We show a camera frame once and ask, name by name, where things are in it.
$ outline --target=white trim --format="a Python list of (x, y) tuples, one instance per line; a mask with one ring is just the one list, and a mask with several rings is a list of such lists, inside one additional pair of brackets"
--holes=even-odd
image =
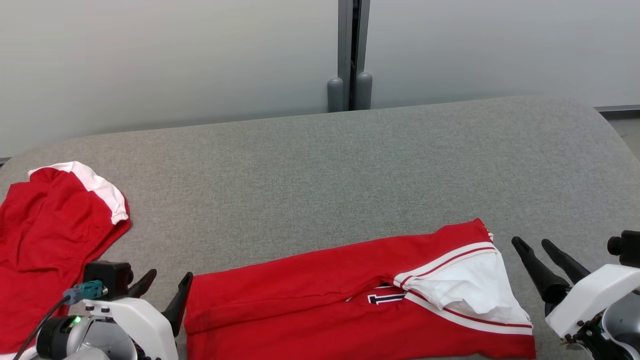
[(493, 332), (495, 334), (533, 335), (533, 328), (531, 327), (506, 326), (506, 325), (503, 326), (503, 325), (495, 325), (492, 323), (477, 322), (477, 321), (450, 313), (446, 310), (440, 310), (439, 308), (435, 307), (428, 301), (412, 293), (407, 293), (404, 296), (404, 298), (406, 300), (409, 300), (410, 302), (414, 302), (424, 307), (425, 309), (431, 311), (432, 313), (442, 318), (445, 318), (446, 320), (452, 323), (456, 323), (458, 325), (468, 327), (469, 329)]
[(382, 304), (385, 302), (394, 302), (394, 301), (402, 301), (403, 298), (398, 298), (398, 299), (390, 299), (390, 300), (380, 300), (380, 301), (376, 301), (376, 305), (378, 304)]
[[(466, 252), (469, 251), (473, 251), (476, 249), (481, 249), (483, 247), (491, 247), (492, 249), (484, 249), (484, 250), (479, 250), (479, 251), (475, 251), (475, 252), (471, 252), (469, 254), (466, 254), (464, 256), (460, 256), (461, 254), (464, 254)], [(446, 268), (449, 265), (455, 264), (461, 260), (464, 259), (468, 259), (472, 256), (476, 256), (479, 254), (485, 254), (487, 252), (498, 252), (498, 250), (495, 248), (495, 246), (493, 245), (492, 242), (488, 242), (488, 241), (482, 241), (479, 243), (471, 243), (469, 245), (465, 245), (463, 247), (459, 247), (453, 251), (450, 251), (446, 254), (444, 254), (443, 256), (440, 256), (439, 258), (426, 263), (425, 265), (420, 266), (419, 268), (415, 268), (413, 270), (409, 270), (407, 272), (403, 272), (401, 274), (397, 274), (394, 277), (394, 285), (397, 286), (398, 288), (402, 287), (402, 289), (408, 290), (408, 288), (406, 287), (406, 284), (408, 284), (409, 282), (411, 282), (411, 280), (413, 279), (408, 279), (407, 281), (404, 282), (404, 285), (401, 286), (402, 282), (407, 278), (407, 277), (413, 277), (416, 278), (418, 277), (418, 275), (420, 274), (424, 274), (426, 272), (429, 272), (435, 268), (437, 268), (438, 266), (441, 266), (442, 264), (446, 263), (447, 261), (449, 261), (446, 266), (442, 266), (439, 268), (439, 270)]]
[(121, 220), (127, 220), (127, 210), (124, 206), (124, 196), (117, 187), (113, 186), (109, 181), (106, 181), (103, 177), (98, 176), (90, 167), (82, 164), (78, 161), (71, 161), (69, 163), (58, 163), (48, 167), (41, 167), (29, 171), (29, 177), (34, 172), (43, 168), (54, 168), (56, 170), (64, 172), (72, 172), (84, 188), (88, 192), (94, 192), (111, 210), (111, 223), (117, 224)]
[[(13, 357), (18, 354), (17, 352), (14, 352), (12, 354), (1, 354), (0, 355), (0, 360), (13, 360)], [(33, 345), (32, 347), (27, 348), (22, 355), (20, 356), (20, 360), (29, 360), (33, 357), (35, 357), (36, 355), (38, 355), (38, 353), (36, 352), (36, 347), (35, 345)]]

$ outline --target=gray table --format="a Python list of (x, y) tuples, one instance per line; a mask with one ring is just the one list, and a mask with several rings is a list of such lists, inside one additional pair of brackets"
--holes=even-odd
[[(136, 274), (164, 308), (196, 274), (481, 218), (534, 323), (538, 359), (559, 346), (511, 248), (550, 238), (594, 270), (606, 240), (640, 229), (640, 164), (593, 109), (515, 97), (91, 136), (0, 168), (0, 197), (32, 168), (81, 161), (129, 200), (132, 229), (102, 258)], [(543, 261), (551, 262), (544, 256)], [(184, 333), (178, 339), (184, 351)]]

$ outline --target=white wall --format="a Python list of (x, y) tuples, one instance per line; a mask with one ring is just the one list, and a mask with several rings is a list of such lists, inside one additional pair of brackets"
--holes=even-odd
[(165, 122), (326, 111), (336, 1), (0, 2), (0, 158)]
[(371, 0), (372, 108), (549, 94), (640, 104), (638, 0)]

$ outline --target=red jersey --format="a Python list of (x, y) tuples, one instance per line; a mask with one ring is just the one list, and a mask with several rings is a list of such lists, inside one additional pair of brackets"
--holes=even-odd
[(480, 219), (194, 278), (189, 360), (536, 356)]
[(0, 359), (14, 357), (85, 264), (130, 226), (120, 190), (77, 161), (32, 170), (9, 187), (0, 205), (0, 319), (11, 325), (0, 327)]

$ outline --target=teal connector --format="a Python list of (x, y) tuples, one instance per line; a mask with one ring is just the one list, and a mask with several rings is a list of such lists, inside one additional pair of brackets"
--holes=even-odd
[(73, 305), (84, 299), (97, 299), (104, 295), (102, 281), (93, 280), (77, 284), (71, 289), (65, 290), (63, 297), (69, 296), (70, 299), (65, 302), (66, 305)]

